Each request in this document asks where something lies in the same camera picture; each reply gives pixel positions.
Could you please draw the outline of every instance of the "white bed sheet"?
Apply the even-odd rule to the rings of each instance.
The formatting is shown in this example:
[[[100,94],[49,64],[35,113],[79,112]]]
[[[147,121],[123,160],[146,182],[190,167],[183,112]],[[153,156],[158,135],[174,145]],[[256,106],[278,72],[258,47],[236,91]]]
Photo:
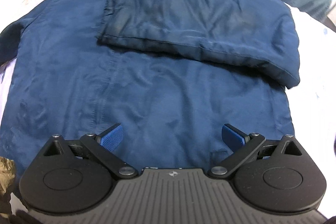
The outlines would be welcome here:
[[[336,215],[336,33],[297,8],[291,8],[300,38],[300,78],[297,87],[286,90],[296,138],[327,180],[327,192],[319,211]],[[0,118],[4,111],[15,63],[0,72]]]

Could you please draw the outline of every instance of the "metal screw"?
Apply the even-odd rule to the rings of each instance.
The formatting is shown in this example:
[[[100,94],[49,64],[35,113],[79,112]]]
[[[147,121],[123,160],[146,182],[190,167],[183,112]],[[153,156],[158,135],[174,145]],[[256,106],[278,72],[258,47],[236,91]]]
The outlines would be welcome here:
[[[123,176],[130,176],[135,173],[135,169],[131,166],[124,166],[119,169],[119,174]]]
[[[225,175],[227,173],[227,169],[223,166],[215,166],[211,168],[211,173],[218,176]]]

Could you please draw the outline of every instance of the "jacket sleeve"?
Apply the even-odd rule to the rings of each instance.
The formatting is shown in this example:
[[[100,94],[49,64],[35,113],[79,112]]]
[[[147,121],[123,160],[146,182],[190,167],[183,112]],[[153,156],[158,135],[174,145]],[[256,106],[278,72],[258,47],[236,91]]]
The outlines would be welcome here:
[[[0,34],[0,65],[12,60],[17,55],[21,33],[48,6],[51,0],[44,0],[28,14],[9,24]]]

